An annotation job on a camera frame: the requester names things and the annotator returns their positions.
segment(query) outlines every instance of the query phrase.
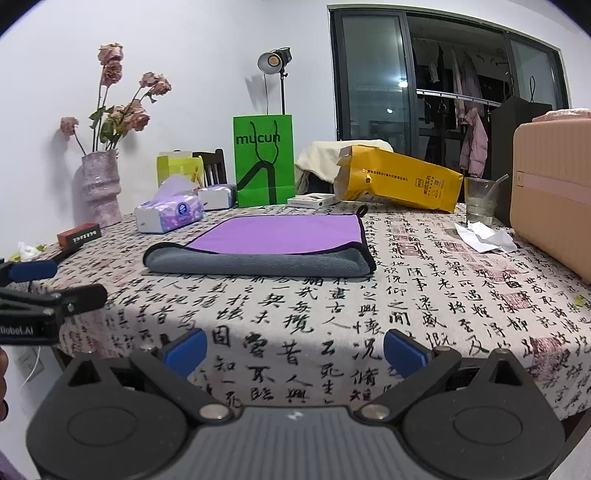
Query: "red box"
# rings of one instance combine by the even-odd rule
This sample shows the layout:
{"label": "red box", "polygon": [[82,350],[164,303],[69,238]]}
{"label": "red box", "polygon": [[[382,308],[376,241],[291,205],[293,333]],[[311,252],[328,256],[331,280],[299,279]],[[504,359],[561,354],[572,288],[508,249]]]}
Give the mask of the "red box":
{"label": "red box", "polygon": [[60,244],[60,247],[65,248],[72,245],[83,245],[100,237],[100,226],[98,223],[85,223],[71,230],[58,233],[57,242]]}

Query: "glass cup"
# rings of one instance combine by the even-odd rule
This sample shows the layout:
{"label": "glass cup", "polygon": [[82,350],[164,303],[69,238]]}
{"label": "glass cup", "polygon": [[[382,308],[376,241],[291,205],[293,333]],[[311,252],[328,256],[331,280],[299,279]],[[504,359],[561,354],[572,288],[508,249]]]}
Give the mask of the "glass cup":
{"label": "glass cup", "polygon": [[466,221],[482,222],[491,225],[495,216],[496,200],[499,196],[499,188],[495,188],[491,195],[487,196],[492,186],[492,180],[464,178],[464,193],[466,199]]}

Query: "yellow box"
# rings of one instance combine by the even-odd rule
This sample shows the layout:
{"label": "yellow box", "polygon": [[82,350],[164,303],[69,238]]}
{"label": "yellow box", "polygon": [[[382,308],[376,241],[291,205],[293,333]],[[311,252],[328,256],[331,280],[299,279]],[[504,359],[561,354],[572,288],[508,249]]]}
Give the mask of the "yellow box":
{"label": "yellow box", "polygon": [[158,187],[173,174],[181,174],[193,183],[203,186],[203,159],[192,157],[193,152],[168,152],[156,158]]}

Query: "light stand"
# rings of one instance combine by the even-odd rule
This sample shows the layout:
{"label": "light stand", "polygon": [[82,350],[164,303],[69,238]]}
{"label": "light stand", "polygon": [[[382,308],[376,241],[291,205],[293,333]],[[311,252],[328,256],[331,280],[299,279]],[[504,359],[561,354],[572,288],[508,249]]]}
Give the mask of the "light stand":
{"label": "light stand", "polygon": [[262,54],[257,65],[266,75],[279,74],[281,81],[281,113],[285,115],[285,65],[291,61],[291,49],[289,47],[278,48]]}
{"label": "light stand", "polygon": [[287,73],[285,72],[285,67],[281,67],[279,71],[279,78],[281,80],[281,113],[285,115],[285,84],[284,79],[287,77]]}

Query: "tablecloth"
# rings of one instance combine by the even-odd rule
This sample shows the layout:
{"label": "tablecloth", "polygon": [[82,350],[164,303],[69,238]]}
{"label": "tablecloth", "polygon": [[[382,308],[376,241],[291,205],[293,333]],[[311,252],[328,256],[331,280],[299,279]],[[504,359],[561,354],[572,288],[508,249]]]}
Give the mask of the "tablecloth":
{"label": "tablecloth", "polygon": [[[331,214],[353,213],[343,202]],[[566,267],[516,238],[512,254],[478,254],[455,233],[455,214],[369,205],[363,225],[377,263],[367,278],[221,277],[147,271],[145,250],[188,243],[236,215],[325,212],[269,206],[208,213],[165,235],[135,231],[133,216],[62,263],[40,290],[100,282],[109,300],[61,330],[61,347],[127,355],[194,327],[207,359],[189,377],[231,407],[244,404],[353,408],[401,380],[383,359],[390,328],[464,356],[509,348],[559,418],[589,405],[591,291]]]}

